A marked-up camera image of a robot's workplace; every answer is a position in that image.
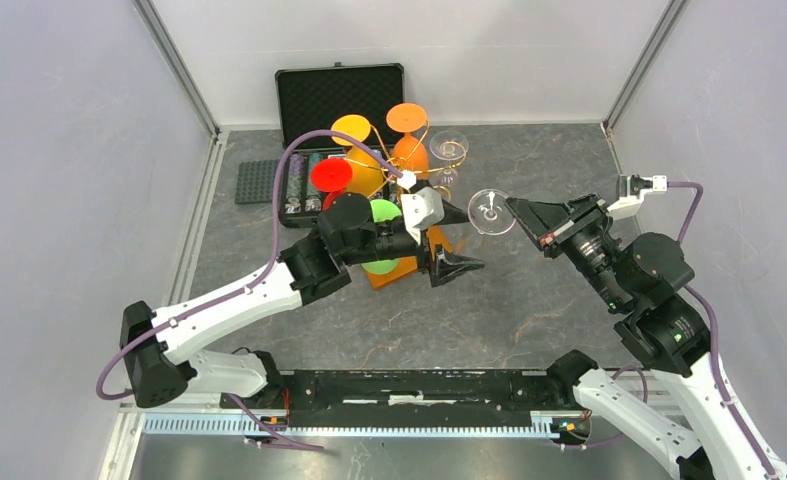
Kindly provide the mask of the clear wine glass front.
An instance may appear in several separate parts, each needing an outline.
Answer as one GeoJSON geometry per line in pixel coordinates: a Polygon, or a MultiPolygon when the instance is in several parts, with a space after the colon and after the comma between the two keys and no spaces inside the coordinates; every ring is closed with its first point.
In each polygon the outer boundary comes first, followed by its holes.
{"type": "Polygon", "coordinates": [[[470,224],[482,235],[508,233],[516,219],[507,205],[509,195],[498,189],[482,189],[472,195],[467,205],[470,224]]]}

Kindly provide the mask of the clear wine glass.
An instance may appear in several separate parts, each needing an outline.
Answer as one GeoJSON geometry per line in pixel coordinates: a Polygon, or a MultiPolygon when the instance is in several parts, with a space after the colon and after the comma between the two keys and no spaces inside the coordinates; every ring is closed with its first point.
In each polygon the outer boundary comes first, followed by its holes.
{"type": "Polygon", "coordinates": [[[482,235],[508,233],[516,219],[507,205],[509,195],[498,189],[482,189],[472,195],[467,205],[470,224],[482,235]]]}
{"type": "Polygon", "coordinates": [[[436,132],[429,142],[433,156],[431,181],[435,186],[451,189],[458,180],[458,170],[467,159],[469,142],[466,136],[456,130],[436,132]]]}

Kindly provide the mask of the clear wine glass back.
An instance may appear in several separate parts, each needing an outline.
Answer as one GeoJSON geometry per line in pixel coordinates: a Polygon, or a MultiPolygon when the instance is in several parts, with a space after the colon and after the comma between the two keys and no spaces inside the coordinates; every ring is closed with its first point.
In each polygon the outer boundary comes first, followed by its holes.
{"type": "Polygon", "coordinates": [[[458,170],[467,159],[469,142],[466,136],[456,130],[436,132],[429,142],[433,156],[431,181],[435,186],[451,189],[458,180],[458,170]]]}

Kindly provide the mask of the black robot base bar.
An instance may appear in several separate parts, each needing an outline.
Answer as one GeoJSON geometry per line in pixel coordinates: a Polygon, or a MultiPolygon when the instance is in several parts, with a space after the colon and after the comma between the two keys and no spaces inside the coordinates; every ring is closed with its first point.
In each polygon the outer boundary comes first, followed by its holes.
{"type": "Polygon", "coordinates": [[[283,410],[291,427],[525,427],[564,409],[538,371],[294,370],[245,400],[283,410]]]}

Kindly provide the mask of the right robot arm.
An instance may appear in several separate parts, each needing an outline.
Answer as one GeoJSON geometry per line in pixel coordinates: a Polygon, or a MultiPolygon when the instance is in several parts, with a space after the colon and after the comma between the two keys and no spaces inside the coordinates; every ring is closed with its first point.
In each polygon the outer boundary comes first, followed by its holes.
{"type": "Polygon", "coordinates": [[[694,271],[680,243],[644,233],[621,247],[611,237],[612,223],[634,216],[642,202],[639,195],[607,203],[591,194],[566,203],[510,198],[506,205],[546,257],[567,257],[618,315],[615,331],[624,347],[667,389],[686,424],[624,392],[576,350],[549,368],[549,400],[605,417],[674,479],[787,479],[787,462],[738,406],[717,351],[712,314],[698,312],[681,296],[694,271]]]}

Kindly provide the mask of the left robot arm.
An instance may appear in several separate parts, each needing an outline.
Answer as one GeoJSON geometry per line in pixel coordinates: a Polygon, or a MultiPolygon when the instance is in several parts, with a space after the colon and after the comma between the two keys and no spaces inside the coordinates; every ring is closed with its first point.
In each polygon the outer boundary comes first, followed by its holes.
{"type": "Polygon", "coordinates": [[[399,214],[376,221],[369,199],[342,194],[304,238],[253,273],[175,305],[152,309],[137,301],[127,306],[120,354],[136,405],[154,408],[187,392],[205,392],[271,407],[282,397],[283,381],[269,353],[224,354],[209,351],[208,345],[346,287],[353,265],[413,257],[434,287],[483,268],[480,260],[429,243],[429,228],[464,224],[466,211],[430,187],[400,200],[399,214]]]}

